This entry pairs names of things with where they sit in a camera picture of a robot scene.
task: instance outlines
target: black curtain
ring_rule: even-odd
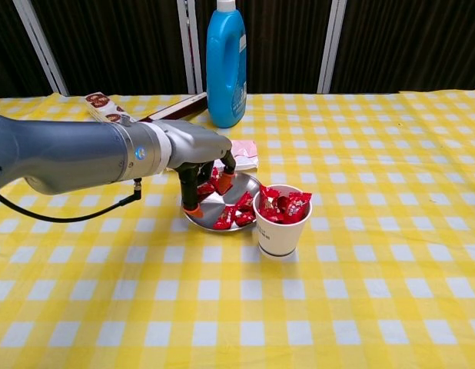
[[[316,93],[331,0],[237,0],[246,27],[250,93]],[[207,28],[215,0],[196,0],[205,86]]]
[[[71,95],[188,93],[176,1],[32,4]]]
[[[475,88],[475,0],[347,2],[333,93]]]
[[[0,98],[52,93],[12,0],[0,0]]]

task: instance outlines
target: cup of candy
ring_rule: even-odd
[[[260,186],[253,199],[258,245],[268,258],[294,253],[304,224],[311,216],[311,194],[286,184]]]

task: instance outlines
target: white bottle cap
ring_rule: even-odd
[[[236,0],[217,0],[219,12],[233,12],[236,10]]]

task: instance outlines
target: black cable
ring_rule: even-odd
[[[99,217],[103,214],[108,213],[109,211],[115,210],[116,208],[120,208],[121,206],[125,206],[127,204],[132,203],[133,201],[137,201],[141,199],[141,178],[135,179],[135,188],[133,190],[133,194],[128,196],[127,198],[124,198],[120,200],[118,203],[113,204],[109,208],[97,211],[93,214],[90,215],[84,215],[82,217],[77,217],[77,218],[53,218],[53,217],[47,217],[45,215],[41,214],[36,214],[33,213],[32,211],[29,211],[27,209],[21,208],[20,206],[10,202],[6,198],[4,198],[0,194],[0,202],[3,203],[3,205],[7,206],[8,208],[11,208],[13,211],[17,211],[18,213],[22,215],[26,215],[30,218],[38,219],[39,221],[49,221],[51,223],[75,223],[78,221],[88,221],[89,219]]]

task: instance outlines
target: bottle label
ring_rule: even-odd
[[[237,70],[237,82],[232,97],[232,113],[239,116],[246,108],[246,35],[239,39],[239,69]]]

